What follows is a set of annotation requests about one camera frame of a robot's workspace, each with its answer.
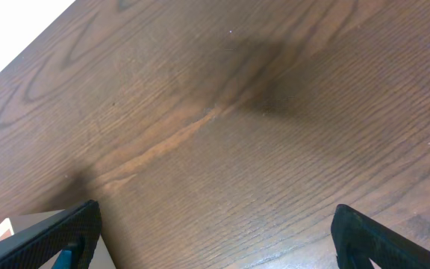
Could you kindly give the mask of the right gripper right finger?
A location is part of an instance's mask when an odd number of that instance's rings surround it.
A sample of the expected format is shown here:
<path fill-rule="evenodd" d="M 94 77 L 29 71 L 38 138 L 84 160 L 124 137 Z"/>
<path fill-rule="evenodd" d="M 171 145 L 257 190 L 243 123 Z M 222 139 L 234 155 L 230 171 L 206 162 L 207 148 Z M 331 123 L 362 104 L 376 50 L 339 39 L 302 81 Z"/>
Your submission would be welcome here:
<path fill-rule="evenodd" d="M 336 207 L 331 236 L 339 268 L 430 269 L 430 251 L 345 204 Z"/>

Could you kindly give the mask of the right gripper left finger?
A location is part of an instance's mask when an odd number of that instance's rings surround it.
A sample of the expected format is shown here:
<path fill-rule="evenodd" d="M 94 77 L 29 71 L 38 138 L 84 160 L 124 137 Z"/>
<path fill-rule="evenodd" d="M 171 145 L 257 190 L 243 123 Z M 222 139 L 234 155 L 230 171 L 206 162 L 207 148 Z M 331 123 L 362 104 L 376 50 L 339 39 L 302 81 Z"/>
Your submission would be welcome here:
<path fill-rule="evenodd" d="M 74 205 L 0 241 L 0 268 L 40 268 L 57 256 L 55 268 L 88 269 L 101 231 L 98 202 Z"/>

